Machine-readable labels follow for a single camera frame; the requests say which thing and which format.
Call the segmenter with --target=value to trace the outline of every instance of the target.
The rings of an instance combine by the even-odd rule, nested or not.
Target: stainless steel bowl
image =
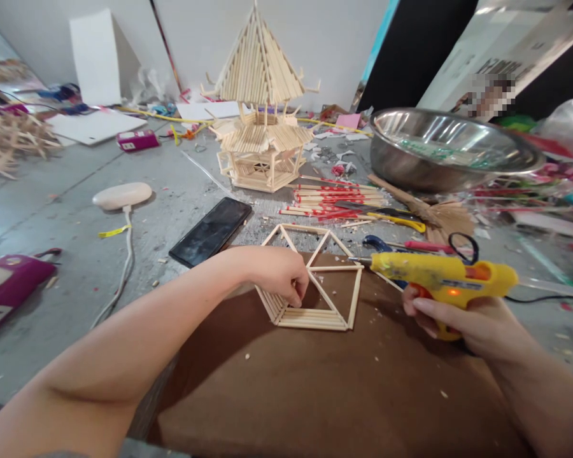
[[[543,166],[522,137],[443,111],[394,108],[371,116],[371,167],[399,188],[451,193]]]

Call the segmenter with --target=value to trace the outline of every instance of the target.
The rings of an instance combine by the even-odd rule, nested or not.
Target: hand
[[[437,338],[435,320],[439,320],[460,331],[471,351],[487,360],[521,361],[537,346],[500,298],[476,298],[462,310],[418,295],[418,290],[408,285],[402,295],[403,308],[433,338]]]
[[[293,307],[301,307],[308,288],[308,271],[301,254],[284,247],[246,246],[227,250],[239,259],[247,281],[268,293],[282,296]]]

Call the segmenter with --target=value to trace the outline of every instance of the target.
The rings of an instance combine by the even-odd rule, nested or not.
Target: phone screen
[[[195,267],[214,256],[244,223],[252,207],[225,197],[169,252],[176,261]]]

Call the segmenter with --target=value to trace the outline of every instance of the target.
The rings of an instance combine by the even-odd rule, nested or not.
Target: concrete floor
[[[162,123],[153,120],[150,125],[160,128]],[[219,175],[218,144],[211,134],[206,135],[198,140],[207,142],[208,149],[202,153],[194,152],[188,141],[179,147],[166,142],[161,148],[133,154],[122,153],[113,141],[94,148],[75,145],[48,162],[29,159],[21,165],[18,181],[0,180],[0,256],[32,254],[50,247],[64,250],[55,286],[37,291],[0,329],[0,403],[7,402],[42,367],[86,334],[117,288],[126,255],[125,235],[99,239],[97,233],[119,228],[125,220],[120,213],[103,212],[92,204],[98,191],[132,181],[145,181],[154,190],[151,200],[132,214],[136,263],[118,308],[149,292],[153,281],[165,283],[187,270],[172,259],[166,264],[157,259],[169,258],[168,250],[224,197],[224,192],[188,161],[181,149],[188,150],[231,189],[229,180]],[[340,142],[343,140],[318,141],[321,146],[332,146],[335,152],[340,152]],[[369,172],[369,141],[356,142],[350,149],[358,153],[355,179],[363,183]],[[322,161],[313,165],[328,176],[329,165]],[[304,172],[313,174],[310,164],[304,167]],[[232,192],[254,208],[254,215],[235,238],[236,244],[261,243],[279,222],[311,222],[277,214],[290,201],[288,189],[274,195],[237,188]],[[348,245],[355,254],[369,253],[360,245],[368,233],[392,241],[409,240],[413,235],[411,229],[385,223],[365,225],[356,232],[338,227],[336,233],[342,240],[352,240]],[[508,263],[526,276],[556,281],[520,246],[512,229],[501,226],[489,229],[489,233],[491,240],[479,240],[482,259]],[[527,239],[573,276],[573,254],[563,250],[557,240],[547,236]],[[513,291],[519,298],[540,295],[544,293],[521,287]],[[568,360],[573,368],[573,312],[561,309],[558,301],[516,304],[513,310],[548,351]],[[557,338],[557,333],[570,340]]]

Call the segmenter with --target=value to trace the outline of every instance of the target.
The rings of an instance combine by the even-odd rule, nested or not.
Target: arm
[[[483,357],[520,427],[541,457],[573,457],[573,374],[547,354],[499,298],[478,298],[467,311],[404,291],[406,314],[432,337],[438,319],[458,329]]]
[[[287,248],[237,247],[137,299],[64,351],[0,411],[0,457],[58,450],[116,456],[159,373],[244,282],[300,307],[308,273]]]

